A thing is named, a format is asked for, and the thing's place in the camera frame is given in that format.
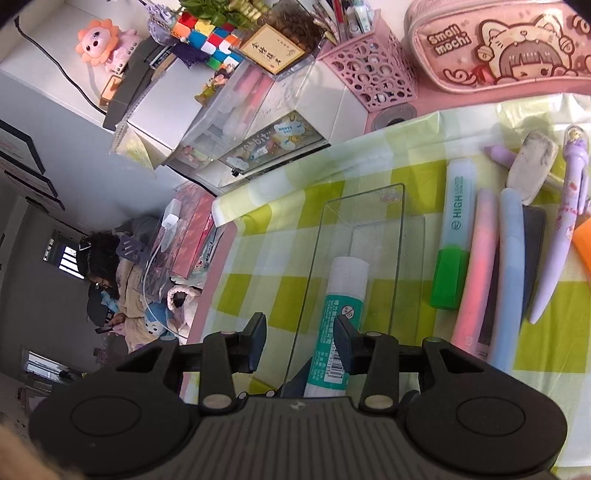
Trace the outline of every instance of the yellow green checkered cloth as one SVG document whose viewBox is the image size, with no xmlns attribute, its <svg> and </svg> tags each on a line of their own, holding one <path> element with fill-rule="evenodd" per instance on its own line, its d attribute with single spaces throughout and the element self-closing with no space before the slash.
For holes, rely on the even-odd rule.
<svg viewBox="0 0 591 480">
<path fill-rule="evenodd" d="M 449 339 L 454 313 L 438 313 L 428 304 L 446 163 L 472 158 L 479 186 L 500 192 L 507 171 L 484 156 L 484 146 L 503 144 L 517 150 L 534 129 L 562 144 L 565 128 L 575 122 L 591 132 L 590 97 L 560 94 L 433 113 L 301 158 L 217 199 L 216 224 L 235 221 L 239 232 L 203 334 L 241 330 L 254 312 L 264 312 L 268 322 L 255 379 L 240 376 L 237 390 L 260 392 L 283 382 L 326 201 L 393 183 L 406 185 L 426 218 L 416 342 L 433 334 Z M 564 174 L 561 154 L 553 170 Z M 535 200 L 548 213 L 547 237 L 557 201 L 544 190 Z M 567 416 L 569 439 L 558 461 L 564 467 L 591 465 L 590 313 L 586 273 L 571 251 L 544 316 L 536 325 L 523 325 L 515 360 L 514 375 L 553 398 Z M 189 401 L 195 392 L 193 382 Z"/>
</svg>

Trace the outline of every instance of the black cable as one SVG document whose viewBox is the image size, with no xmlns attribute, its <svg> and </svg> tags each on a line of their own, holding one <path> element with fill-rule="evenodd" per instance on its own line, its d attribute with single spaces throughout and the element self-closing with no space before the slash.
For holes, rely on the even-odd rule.
<svg viewBox="0 0 591 480">
<path fill-rule="evenodd" d="M 17 28 L 18 32 L 19 32 L 19 33 L 20 33 L 20 34 L 21 34 L 21 35 L 22 35 L 24 38 L 26 38 L 26 39 L 27 39 L 29 42 L 31 42 L 33 45 L 35 45 L 35 46 L 36 46 L 36 47 L 37 47 L 39 50 L 41 50 L 41 51 L 42 51 L 42 52 L 43 52 L 43 53 L 44 53 L 44 54 L 47 56 L 47 58 L 49 58 L 49 59 L 50 59 L 50 60 L 51 60 L 53 63 L 55 63 L 55 64 L 57 65 L 57 68 L 59 68 L 59 69 L 60 69 L 60 72 L 62 73 L 62 75 L 63 75 L 64 77 L 66 77 L 66 80 L 67 80 L 68 82 L 70 82 L 70 83 L 71 83 L 71 84 L 72 84 L 74 87 L 76 87 L 76 90 L 78 90 L 78 91 L 80 92 L 80 94 L 81 94 L 81 95 L 84 97 L 84 99 L 85 99 L 85 100 L 86 100 L 86 101 L 87 101 L 89 104 L 91 104 L 91 105 L 92 105 L 92 107 L 93 107 L 95 110 L 97 110 L 98 112 L 102 113 L 103 115 L 106 115 L 106 112 L 105 112 L 103 109 L 99 108 L 99 107 L 97 106 L 97 104 L 95 104 L 95 103 L 94 103 L 92 100 L 90 100 L 90 99 L 89 99 L 89 98 L 86 96 L 86 94 L 84 93 L 84 91 L 82 91 L 82 89 L 81 89 L 81 88 L 78 86 L 78 84 L 77 84 L 77 83 L 76 83 L 74 80 L 72 80 L 72 79 L 71 79 L 71 78 L 68 76 L 68 74 L 66 73 L 66 71 L 65 71 L 65 70 L 62 68 L 62 66 L 59 64 L 59 62 L 58 62 L 58 61 L 57 61 L 55 58 L 53 58 L 51 55 L 49 55 L 49 53 L 47 52 L 47 50 L 46 50 L 46 49 L 44 49 L 42 46 L 40 46 L 40 45 L 39 45 L 39 43 L 37 43 L 35 40 L 33 40 L 31 37 L 29 37 L 29 36 L 28 36 L 28 35 L 27 35 L 25 32 L 23 32 L 23 31 L 21 30 L 21 26 L 20 26 L 20 17 L 16 17 L 16 18 L 14 19 L 14 26 Z"/>
<path fill-rule="evenodd" d="M 211 195 L 213 195 L 214 198 L 219 197 L 219 195 L 217 193 L 214 193 L 213 191 L 211 191 L 210 189 L 208 189 L 205 185 L 202 185 L 201 183 L 199 183 L 197 180 L 192 179 L 191 177 L 189 177 L 188 175 L 185 175 L 183 172 L 181 172 L 180 170 L 177 170 L 174 167 L 171 167 L 170 165 L 166 165 L 168 168 L 170 168 L 170 170 L 172 170 L 173 172 L 181 175 L 184 179 L 187 179 L 188 181 L 194 183 L 195 185 L 199 185 L 203 190 L 205 190 L 206 192 L 210 193 Z"/>
</svg>

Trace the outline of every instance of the pink pen holder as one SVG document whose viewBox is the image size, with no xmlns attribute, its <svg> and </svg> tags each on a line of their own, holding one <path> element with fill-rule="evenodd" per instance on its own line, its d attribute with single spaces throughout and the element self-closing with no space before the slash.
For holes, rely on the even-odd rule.
<svg viewBox="0 0 591 480">
<path fill-rule="evenodd" d="M 368 112 L 406 103 L 418 97 L 418 76 L 401 43 L 380 10 L 371 31 L 319 56 Z"/>
</svg>

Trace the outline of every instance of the window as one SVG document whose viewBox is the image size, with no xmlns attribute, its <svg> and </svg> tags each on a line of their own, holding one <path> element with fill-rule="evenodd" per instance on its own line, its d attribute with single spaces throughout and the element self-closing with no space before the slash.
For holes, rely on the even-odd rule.
<svg viewBox="0 0 591 480">
<path fill-rule="evenodd" d="M 82 377 L 81 372 L 24 348 L 21 350 L 21 365 L 28 374 L 58 383 L 67 383 Z"/>
<path fill-rule="evenodd" d="M 24 370 L 32 374 L 39 375 L 40 377 L 53 380 L 54 382 L 60 381 L 60 372 L 66 370 L 64 365 L 60 365 L 53 360 L 49 360 L 44 356 L 37 355 L 36 353 L 24 351 Z"/>
<path fill-rule="evenodd" d="M 54 231 L 49 239 L 43 260 L 74 277 L 84 278 L 78 272 L 78 266 L 76 265 L 76 248 L 77 245 L 74 240 Z"/>
</svg>

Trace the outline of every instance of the purple pen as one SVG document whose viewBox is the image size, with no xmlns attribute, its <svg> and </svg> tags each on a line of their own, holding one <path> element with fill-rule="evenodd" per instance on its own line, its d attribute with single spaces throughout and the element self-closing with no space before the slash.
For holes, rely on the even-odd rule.
<svg viewBox="0 0 591 480">
<path fill-rule="evenodd" d="M 536 323 L 540 319 L 550 302 L 569 253 L 577 215 L 582 215 L 585 210 L 589 187 L 587 176 L 588 145 L 587 135 L 580 127 L 571 125 L 566 129 L 563 148 L 566 174 L 564 175 L 562 198 L 550 248 L 531 308 L 530 323 Z"/>
</svg>

